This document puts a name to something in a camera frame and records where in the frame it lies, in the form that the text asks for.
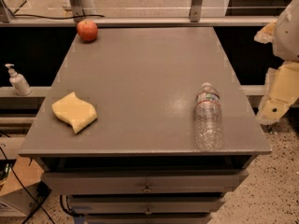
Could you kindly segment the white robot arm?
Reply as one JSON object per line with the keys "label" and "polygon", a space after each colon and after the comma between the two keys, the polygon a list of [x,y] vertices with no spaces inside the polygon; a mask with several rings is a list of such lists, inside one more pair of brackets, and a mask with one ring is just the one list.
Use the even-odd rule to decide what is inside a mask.
{"label": "white robot arm", "polygon": [[254,40],[271,43],[274,55],[283,60],[278,69],[269,68],[266,73],[264,96],[256,115],[262,125],[272,125],[299,99],[299,0],[292,0]]}

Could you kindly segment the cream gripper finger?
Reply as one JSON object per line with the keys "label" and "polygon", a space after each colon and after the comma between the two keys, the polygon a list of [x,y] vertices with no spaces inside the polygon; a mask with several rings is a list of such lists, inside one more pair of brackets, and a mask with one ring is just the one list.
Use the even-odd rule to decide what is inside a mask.
{"label": "cream gripper finger", "polygon": [[285,61],[278,69],[269,68],[256,119],[262,125],[279,122],[298,99],[299,62]]}

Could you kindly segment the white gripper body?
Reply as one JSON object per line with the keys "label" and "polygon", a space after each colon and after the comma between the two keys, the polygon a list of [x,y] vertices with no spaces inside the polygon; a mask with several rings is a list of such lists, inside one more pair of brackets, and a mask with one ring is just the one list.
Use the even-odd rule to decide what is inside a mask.
{"label": "white gripper body", "polygon": [[272,21],[266,24],[257,34],[254,36],[256,42],[267,44],[273,41],[276,22]]}

